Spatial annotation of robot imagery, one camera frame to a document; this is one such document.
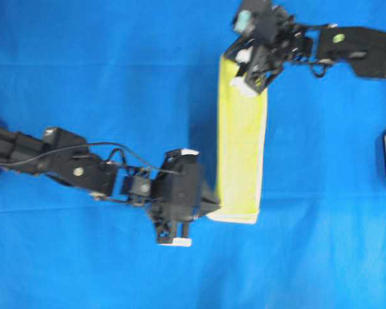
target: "black cable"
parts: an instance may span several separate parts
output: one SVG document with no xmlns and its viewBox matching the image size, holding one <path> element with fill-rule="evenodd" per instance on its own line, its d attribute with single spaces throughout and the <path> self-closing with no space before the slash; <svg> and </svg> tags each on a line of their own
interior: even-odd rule
<svg viewBox="0 0 386 309">
<path fill-rule="evenodd" d="M 135 153 L 133 150 L 128 148 L 126 145 L 123 144 L 118 144 L 118 143 L 111 143 L 111 142 L 99 142 L 99 143 L 89 143 L 89 144 L 81 144 L 81 145 L 72 145 L 72 146 L 66 146 L 66 147 L 61 147 L 58 149 L 54 149 L 51 151 L 48 151 L 46 153 L 39 154 L 38 156 L 34 156 L 33 158 L 27 159 L 27 160 L 22 160 L 22 161 L 17 161 L 17 162 L 12 162 L 12 163 L 6 163 L 6 162 L 0 162 L 0 166 L 3 167 L 14 167 L 14 166 L 19 166 L 19 165 L 24 165 L 27 163 L 30 163 L 32 161 L 38 160 L 40 158 L 44 158 L 45 156 L 52 155 L 55 153 L 59 153 L 61 151 L 66 151 L 66 150 L 72 150 L 72 149 L 77 149 L 77 148 L 83 148 L 83 147 L 93 147 L 93 146 L 117 146 L 122 148 L 123 150 L 127 151 L 130 153 L 132 156 L 134 156 L 138 161 L 141 163 L 145 164 L 146 166 L 150 167 L 151 169 L 161 172 L 161 173 L 167 173 L 167 174 L 175 174 L 175 175 L 180 175 L 181 173 L 176 172 L 176 171 L 171 171 L 168 169 L 160 169 L 159 167 L 154 166 L 153 164 L 150 164 L 148 161 L 143 159 L 140 155 Z"/>
<path fill-rule="evenodd" d="M 112 157 L 113 157 L 113 156 L 115 155 L 115 153 L 117 153 L 117 152 L 120 152 L 120 154 L 121 154 L 123 165 L 127 165 L 127 162 L 126 162 L 126 156 L 125 156 L 125 154 L 124 154 L 123 149 L 121 149 L 121 148 L 114 148 L 114 149 L 111 151 L 109 157 L 106 159 L 106 161 L 111 161 Z"/>
</svg>

